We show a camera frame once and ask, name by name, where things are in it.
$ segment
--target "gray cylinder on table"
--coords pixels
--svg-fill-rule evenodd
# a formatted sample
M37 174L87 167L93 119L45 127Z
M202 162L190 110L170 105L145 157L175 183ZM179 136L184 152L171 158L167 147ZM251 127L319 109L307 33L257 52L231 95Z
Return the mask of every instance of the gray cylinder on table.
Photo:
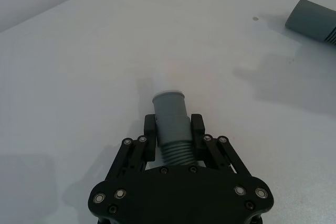
M158 146L166 165L194 164L190 118L179 91L165 91L153 98Z

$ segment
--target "gray tube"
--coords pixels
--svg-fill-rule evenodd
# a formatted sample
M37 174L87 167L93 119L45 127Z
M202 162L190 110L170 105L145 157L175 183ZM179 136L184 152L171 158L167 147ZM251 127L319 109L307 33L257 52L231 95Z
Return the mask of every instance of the gray tube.
M190 118L179 91L165 91L153 98L158 146L166 165L194 164Z

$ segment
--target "metal screw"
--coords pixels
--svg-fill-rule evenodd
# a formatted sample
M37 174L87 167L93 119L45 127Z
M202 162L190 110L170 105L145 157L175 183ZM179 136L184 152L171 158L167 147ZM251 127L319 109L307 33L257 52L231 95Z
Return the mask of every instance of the metal screw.
M93 202L98 204L98 203L101 203L103 202L103 200L105 199L105 194L103 193L98 193L94 196L93 198Z
M205 141L210 141L212 138L208 135L205 135L204 138L203 138Z
M189 171L191 173L197 173L197 168L195 166L192 166L192 167L189 168Z
M124 189L118 189L114 194L114 197L116 199L122 199L125 196L126 196L126 191Z
M254 210L255 205L253 204L252 201L247 201L247 202L245 203L245 207L246 207L248 210Z
M112 205L109 207L109 213L115 214L118 211L118 207L116 205Z
M236 187L235 187L235 192L236 192L236 194L238 194L238 195L245 195L245 194L246 194L245 189L242 188L241 186L236 186Z
M129 140L129 139L125 139L125 140L124 140L124 144L125 144L125 145L129 145L129 144L131 144L131 143L132 143L132 141Z
M220 137L220 138L219 138L219 141L220 141L221 143L226 143L227 139L226 139L225 137Z
M142 136L141 138L139 138L139 141L140 142L146 142L147 141L147 138L145 136Z
M256 189L256 195L259 197L259 198L262 198L262 199L266 199L268 197L268 193L265 189L263 188L260 188L258 187Z
M160 169L160 173L167 174L168 173L168 169L166 167L162 167Z

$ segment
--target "screw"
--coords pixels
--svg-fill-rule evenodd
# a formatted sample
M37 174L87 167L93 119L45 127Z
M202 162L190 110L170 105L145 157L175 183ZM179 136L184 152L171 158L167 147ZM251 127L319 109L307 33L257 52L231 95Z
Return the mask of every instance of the screw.
M191 173L197 173L197 167L192 166L192 167L189 168L189 171L190 171Z
M116 199L122 199L125 196L126 196L126 191L124 189L118 189L114 194L114 197Z
M263 188L260 188L258 187L256 189L256 195L259 197L259 198L262 198L262 199L266 199L268 197L268 193L265 189Z
M101 203L103 202L103 200L105 199L105 194L103 193L98 193L94 196L93 198L93 202L98 204L98 203Z
M118 207L116 205L112 205L109 207L109 213L115 214L118 211Z
M139 141L140 142L146 142L147 141L147 138L145 136L142 136L141 138L139 138Z
M226 143L227 139L226 139L225 137L220 137L220 138L219 138L219 141L220 141L221 143Z
M203 139L204 139L205 141L210 141L212 138L211 138L210 136L208 136L208 135L205 135L205 136L203 137Z
M168 173L168 169L167 169L166 167L162 167L162 168L160 169L160 173L162 173L162 174L167 174L167 173Z
M125 140L124 140L124 144L125 144L125 145L129 145L129 144L131 144L131 143L132 143L132 141L129 140L129 139L125 139Z
M236 192L236 194L238 194L238 195L245 195L245 194L246 194L245 189L242 188L241 186L236 186L236 187L235 187L235 192Z
M248 209L248 210L254 210L254 207L255 207L255 205L253 204L253 202L252 201L247 201L246 203L245 203L245 207Z

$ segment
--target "white table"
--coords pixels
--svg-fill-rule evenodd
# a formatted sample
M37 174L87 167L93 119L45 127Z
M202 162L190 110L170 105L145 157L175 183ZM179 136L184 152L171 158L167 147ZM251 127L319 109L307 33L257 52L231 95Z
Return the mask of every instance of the white table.
M264 223L335 223L336 48L284 29L297 2L70 0L1 33L0 223L96 223L92 187L168 86L269 185Z

